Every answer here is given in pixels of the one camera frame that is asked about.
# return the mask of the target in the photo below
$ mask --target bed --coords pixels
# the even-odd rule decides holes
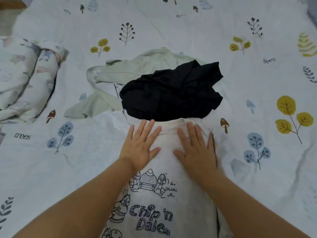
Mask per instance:
[[[83,171],[93,120],[63,116],[93,93],[87,69],[167,48],[219,62],[224,77],[213,88],[224,98],[201,120],[213,129],[219,168],[317,237],[317,30],[306,11],[305,0],[33,0],[13,36],[50,40],[67,53],[37,120],[1,124],[0,236],[98,174],[93,162]],[[73,139],[51,149],[65,125]]]

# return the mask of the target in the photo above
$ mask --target hand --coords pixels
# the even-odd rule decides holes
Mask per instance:
[[[134,173],[141,171],[161,150],[160,148],[154,148],[150,152],[151,145],[162,130],[162,127],[158,126],[149,136],[154,123],[155,121],[151,120],[145,127],[146,120],[142,120],[134,135],[134,125],[131,125],[126,136],[119,159],[128,160],[132,164]]]
[[[210,181],[206,177],[209,177],[217,170],[217,159],[212,132],[209,134],[208,144],[206,146],[201,128],[198,125],[194,126],[190,122],[187,124],[187,129],[190,141],[180,128],[177,129],[177,134],[184,147],[185,154],[180,150],[174,150],[173,153],[183,164],[189,177],[206,190],[206,186]]]

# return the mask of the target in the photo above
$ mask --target person's left hand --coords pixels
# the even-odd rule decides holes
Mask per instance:
[[[142,120],[134,135],[134,126],[131,125],[122,146],[119,159],[128,160],[132,164],[135,173],[141,171],[161,150],[161,148],[154,148],[150,151],[151,145],[162,130],[162,127],[158,126],[149,136],[154,123],[155,121],[151,120],[145,127],[146,120]]]

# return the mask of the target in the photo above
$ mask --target person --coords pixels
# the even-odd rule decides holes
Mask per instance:
[[[159,126],[149,135],[153,125],[154,120],[147,126],[145,120],[141,121],[134,135],[132,125],[116,162],[47,209],[14,238],[98,238],[130,177],[145,168],[160,151],[160,148],[150,151],[161,132]],[[220,209],[236,238],[308,237],[217,170],[212,133],[206,145],[198,125],[188,123],[187,128],[190,139],[177,129],[185,153],[174,150],[174,155]]]

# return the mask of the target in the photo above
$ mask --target brown mushroom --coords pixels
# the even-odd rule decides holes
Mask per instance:
[[[54,110],[52,110],[52,111],[50,112],[50,114],[47,116],[47,121],[46,121],[46,123],[48,123],[50,119],[53,119],[53,118],[55,117],[55,115],[56,115],[56,112],[55,112],[55,109],[54,109]]]
[[[221,127],[224,127],[224,132],[227,134],[228,133],[227,128],[229,127],[228,122],[224,118],[222,118],[220,120],[220,125],[221,125]]]

